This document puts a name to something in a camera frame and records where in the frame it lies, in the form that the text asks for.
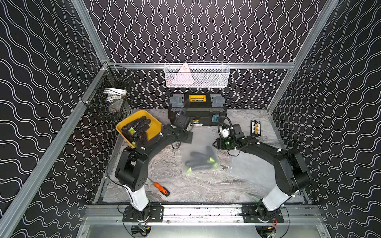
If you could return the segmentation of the black yellow toolbox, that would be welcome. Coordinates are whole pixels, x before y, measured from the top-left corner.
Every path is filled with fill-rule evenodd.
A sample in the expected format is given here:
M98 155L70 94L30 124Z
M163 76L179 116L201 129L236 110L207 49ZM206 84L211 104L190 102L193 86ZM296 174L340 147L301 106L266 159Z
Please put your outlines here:
M225 98L221 94L173 94L170 97L168 119L173 123L177 115L190 117L196 126L216 126L219 117L227 116Z

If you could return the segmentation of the pink triangular card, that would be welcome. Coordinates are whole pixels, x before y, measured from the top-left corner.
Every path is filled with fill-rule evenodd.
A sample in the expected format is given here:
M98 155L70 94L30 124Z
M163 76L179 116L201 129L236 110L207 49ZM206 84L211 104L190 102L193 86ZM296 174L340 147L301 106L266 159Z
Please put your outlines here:
M172 82L177 87L190 86L194 84L194 79L187 62L183 63Z

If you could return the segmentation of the clear zip-top bag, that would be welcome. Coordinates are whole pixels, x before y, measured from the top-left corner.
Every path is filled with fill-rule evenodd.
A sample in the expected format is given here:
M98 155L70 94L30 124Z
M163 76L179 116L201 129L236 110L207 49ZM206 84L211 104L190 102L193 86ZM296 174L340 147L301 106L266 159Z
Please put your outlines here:
M218 158L218 168L220 167L220 159L217 154L217 149L213 147L213 143L215 141L213 130L211 126L196 126L192 129L193 132L193 138L192 143L182 143L180 146L180 153L181 153L181 159L182 159L182 169L183 172L186 173L186 170L194 165L203 165L207 163L198 163L193 162L190 157L190 153L193 151L201 152L201 153L207 153L206 147L210 146L213 148L214 153L216 154Z

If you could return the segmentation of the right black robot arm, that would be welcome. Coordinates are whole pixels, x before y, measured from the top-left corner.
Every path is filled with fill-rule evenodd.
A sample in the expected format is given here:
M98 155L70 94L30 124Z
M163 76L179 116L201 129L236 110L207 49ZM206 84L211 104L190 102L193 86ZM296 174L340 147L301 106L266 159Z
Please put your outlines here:
M274 214L296 192L311 184L309 169L298 151L287 151L259 141L253 136L245 136L239 124L218 123L219 138L213 147L219 150L238 150L257 156L274 167L276 186L256 208L256 216Z

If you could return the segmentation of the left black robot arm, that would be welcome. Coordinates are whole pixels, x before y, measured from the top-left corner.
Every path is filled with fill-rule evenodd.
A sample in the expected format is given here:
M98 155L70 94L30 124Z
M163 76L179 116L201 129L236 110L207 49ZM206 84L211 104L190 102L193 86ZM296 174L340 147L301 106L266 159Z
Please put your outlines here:
M188 116L179 115L173 123L164 125L144 110L118 123L117 131L131 148L123 150L115 177L127 190L136 211L142 212L149 206L144 185L148 180L151 160L174 142L191 143L190 124Z

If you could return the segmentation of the black phone with orange screen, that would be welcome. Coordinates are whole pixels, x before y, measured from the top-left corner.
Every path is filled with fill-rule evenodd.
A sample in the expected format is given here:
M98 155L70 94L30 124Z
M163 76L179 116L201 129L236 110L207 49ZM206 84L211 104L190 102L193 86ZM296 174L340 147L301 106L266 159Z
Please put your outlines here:
M251 120L251 136L261 137L261 122Z

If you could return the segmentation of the yellow plastic tray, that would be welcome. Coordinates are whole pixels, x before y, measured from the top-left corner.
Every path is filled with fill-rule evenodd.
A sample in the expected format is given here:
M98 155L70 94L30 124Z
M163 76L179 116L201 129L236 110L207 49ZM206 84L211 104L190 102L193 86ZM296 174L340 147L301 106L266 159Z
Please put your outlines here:
M131 148L147 145L162 129L162 123L145 110L123 119L116 127Z

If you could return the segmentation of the white tape roll in basket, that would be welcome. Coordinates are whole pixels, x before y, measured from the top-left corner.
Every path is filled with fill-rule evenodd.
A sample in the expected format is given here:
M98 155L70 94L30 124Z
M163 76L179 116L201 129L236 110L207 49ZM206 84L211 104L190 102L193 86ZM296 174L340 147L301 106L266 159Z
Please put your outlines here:
M125 98L127 91L117 88L104 88L103 94L105 94L105 101L107 104L112 104L116 100L122 100Z

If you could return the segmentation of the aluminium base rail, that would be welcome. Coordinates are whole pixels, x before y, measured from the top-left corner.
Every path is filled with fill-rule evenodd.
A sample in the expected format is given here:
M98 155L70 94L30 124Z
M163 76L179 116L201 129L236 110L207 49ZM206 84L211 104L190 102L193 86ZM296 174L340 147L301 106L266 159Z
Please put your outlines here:
M83 225L135 225L139 221L122 214L124 205L91 205ZM154 208L143 225L320 225L316 206L284 206L274 218L260 220L249 205L165 205Z

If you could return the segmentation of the orange handled screwdriver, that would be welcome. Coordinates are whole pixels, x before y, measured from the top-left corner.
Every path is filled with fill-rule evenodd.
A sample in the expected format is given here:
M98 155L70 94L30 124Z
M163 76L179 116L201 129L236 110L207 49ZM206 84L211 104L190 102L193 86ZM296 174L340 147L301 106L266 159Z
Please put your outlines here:
M153 183L153 185L164 195L164 196L166 196L166 197L168 197L169 195L170 195L170 191L166 188L166 187L164 187L164 186L162 186L160 183L158 183L158 182L156 182L156 181L154 181L154 180L152 180L151 178L148 178L148 180L150 180L152 183Z

